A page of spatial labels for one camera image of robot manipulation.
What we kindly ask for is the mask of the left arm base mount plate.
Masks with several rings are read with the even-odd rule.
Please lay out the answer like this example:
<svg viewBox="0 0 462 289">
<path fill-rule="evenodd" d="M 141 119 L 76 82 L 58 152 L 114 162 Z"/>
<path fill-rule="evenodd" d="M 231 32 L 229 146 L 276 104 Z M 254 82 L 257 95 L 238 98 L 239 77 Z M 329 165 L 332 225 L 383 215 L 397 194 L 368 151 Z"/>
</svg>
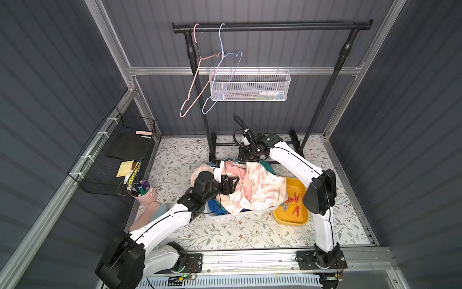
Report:
<svg viewBox="0 0 462 289">
<path fill-rule="evenodd" d="M 170 271 L 172 273 L 201 273 L 203 254 L 186 253 L 180 255 L 177 263 Z"/>
</svg>

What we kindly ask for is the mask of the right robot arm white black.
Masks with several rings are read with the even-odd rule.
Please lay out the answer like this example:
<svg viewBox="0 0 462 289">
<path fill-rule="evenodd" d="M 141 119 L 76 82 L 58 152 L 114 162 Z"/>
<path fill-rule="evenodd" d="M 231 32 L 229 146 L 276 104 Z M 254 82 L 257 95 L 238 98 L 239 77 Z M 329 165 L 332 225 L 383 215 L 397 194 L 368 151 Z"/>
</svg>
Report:
<svg viewBox="0 0 462 289">
<path fill-rule="evenodd" d="M 243 149 L 248 160 L 269 157 L 289 170 L 305 186 L 303 205 L 312 214 L 315 224 L 315 258 L 321 269 L 336 263 L 340 245 L 335 240 L 333 207 L 336 198 L 336 175 L 331 169 L 323 170 L 308 162 L 276 134 L 253 134 L 243 130 L 242 142 L 233 137 L 236 145 Z"/>
</svg>

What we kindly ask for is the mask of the pink wire hanger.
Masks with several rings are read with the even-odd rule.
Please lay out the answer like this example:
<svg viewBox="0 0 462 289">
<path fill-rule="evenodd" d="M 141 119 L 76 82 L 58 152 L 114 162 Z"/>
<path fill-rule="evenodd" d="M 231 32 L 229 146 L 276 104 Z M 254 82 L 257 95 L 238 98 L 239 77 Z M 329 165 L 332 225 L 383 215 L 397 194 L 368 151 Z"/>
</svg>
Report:
<svg viewBox="0 0 462 289">
<path fill-rule="evenodd" d="M 196 55 L 199 57 L 199 62 L 197 63 L 197 66 L 195 69 L 192 69 L 192 72 L 193 72 L 193 79 L 192 79 L 192 82 L 191 82 L 191 85 L 190 85 L 190 88 L 189 88 L 189 91 L 187 93 L 187 98 L 186 100 L 183 102 L 181 108 L 180 108 L 180 111 L 179 111 L 179 117 L 180 118 L 184 118 L 189 112 L 190 110 L 194 107 L 194 105 L 198 102 L 198 100 L 202 97 L 204 91 L 205 91 L 205 88 L 202 88 L 202 89 L 199 89 L 199 92 L 197 93 L 197 97 L 196 99 L 190 104 L 190 106 L 185 109 L 185 106 L 187 105 L 187 103 L 191 100 L 191 93 L 192 93 L 192 90 L 193 88 L 198 88 L 199 85 L 196 84 L 196 81 L 199 80 L 199 72 L 200 72 L 200 69 L 201 69 L 201 65 L 202 65 L 202 62 L 203 60 L 210 60 L 210 59 L 213 59 L 213 58 L 218 58 L 218 57 L 221 57 L 222 56 L 222 52 L 218 52 L 217 54 L 213 54 L 213 55 L 210 55 L 208 57 L 202 57 L 201 54 L 200 54 L 200 49 L 199 49 L 199 45 L 198 45 L 198 41 L 197 41 L 197 37 L 196 37 L 196 29 L 197 27 L 199 26 L 200 24 L 199 23 L 196 23 L 194 26 L 193 26 L 193 32 L 192 32 L 192 46 L 194 48 L 194 52 L 197 53 Z"/>
</svg>

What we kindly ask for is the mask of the yellow clothespin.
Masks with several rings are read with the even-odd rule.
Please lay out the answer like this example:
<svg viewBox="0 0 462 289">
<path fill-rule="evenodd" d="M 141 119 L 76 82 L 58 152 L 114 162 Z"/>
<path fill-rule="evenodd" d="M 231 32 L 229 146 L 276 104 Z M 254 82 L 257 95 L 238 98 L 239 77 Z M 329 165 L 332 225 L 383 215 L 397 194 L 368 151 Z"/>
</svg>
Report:
<svg viewBox="0 0 462 289">
<path fill-rule="evenodd" d="M 298 207 L 299 207 L 299 205 L 293 202 L 293 203 L 291 203 L 290 206 L 288 207 L 288 211 L 290 211 L 290 210 L 294 211 L 294 210 L 296 210 Z"/>
</svg>

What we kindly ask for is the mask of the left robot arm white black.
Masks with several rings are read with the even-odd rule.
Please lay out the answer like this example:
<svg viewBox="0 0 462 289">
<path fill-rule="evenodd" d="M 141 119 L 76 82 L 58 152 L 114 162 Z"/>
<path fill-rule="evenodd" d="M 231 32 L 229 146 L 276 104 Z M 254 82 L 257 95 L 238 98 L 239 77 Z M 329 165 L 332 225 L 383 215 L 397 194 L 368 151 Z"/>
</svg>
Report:
<svg viewBox="0 0 462 289">
<path fill-rule="evenodd" d="M 109 289 L 134 289 L 154 273 L 183 271 L 186 250 L 182 246 L 175 242 L 162 249 L 157 246 L 202 214 L 210 200 L 234 193 L 238 183 L 238 177 L 216 178 L 212 172 L 203 171 L 166 213 L 137 230 L 114 234 L 95 269 L 102 285 Z"/>
</svg>

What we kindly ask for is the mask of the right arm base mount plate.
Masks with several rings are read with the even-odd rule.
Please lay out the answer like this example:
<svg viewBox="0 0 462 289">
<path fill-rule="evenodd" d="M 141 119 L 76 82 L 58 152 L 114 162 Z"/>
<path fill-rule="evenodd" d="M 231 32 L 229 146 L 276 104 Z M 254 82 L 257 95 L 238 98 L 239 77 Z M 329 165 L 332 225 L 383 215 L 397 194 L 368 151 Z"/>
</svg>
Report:
<svg viewBox="0 0 462 289">
<path fill-rule="evenodd" d="M 334 248 L 328 253 L 322 250 L 299 250 L 295 253 L 295 260 L 300 270 L 348 268 L 344 254 L 339 248 Z"/>
</svg>

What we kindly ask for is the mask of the blue red white jacket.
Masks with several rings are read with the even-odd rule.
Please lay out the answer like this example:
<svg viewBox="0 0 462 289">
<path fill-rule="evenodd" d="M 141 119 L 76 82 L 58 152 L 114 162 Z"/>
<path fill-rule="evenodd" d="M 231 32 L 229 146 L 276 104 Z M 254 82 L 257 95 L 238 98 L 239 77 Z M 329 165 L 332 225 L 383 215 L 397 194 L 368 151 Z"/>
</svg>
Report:
<svg viewBox="0 0 462 289">
<path fill-rule="evenodd" d="M 215 216 L 227 216 L 231 215 L 222 205 L 221 203 L 216 200 L 210 200 L 207 203 L 209 211 L 207 212 L 207 215 L 215 215 Z"/>
</svg>

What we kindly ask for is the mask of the red clothespin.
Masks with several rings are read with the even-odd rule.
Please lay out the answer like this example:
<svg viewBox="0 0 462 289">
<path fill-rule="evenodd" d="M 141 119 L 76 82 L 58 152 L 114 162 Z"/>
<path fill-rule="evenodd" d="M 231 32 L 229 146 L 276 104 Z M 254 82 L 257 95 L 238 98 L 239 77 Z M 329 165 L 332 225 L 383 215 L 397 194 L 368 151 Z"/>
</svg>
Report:
<svg viewBox="0 0 462 289">
<path fill-rule="evenodd" d="M 300 216 L 300 206 L 296 206 L 292 214 L 296 214 L 297 217 Z"/>
</svg>

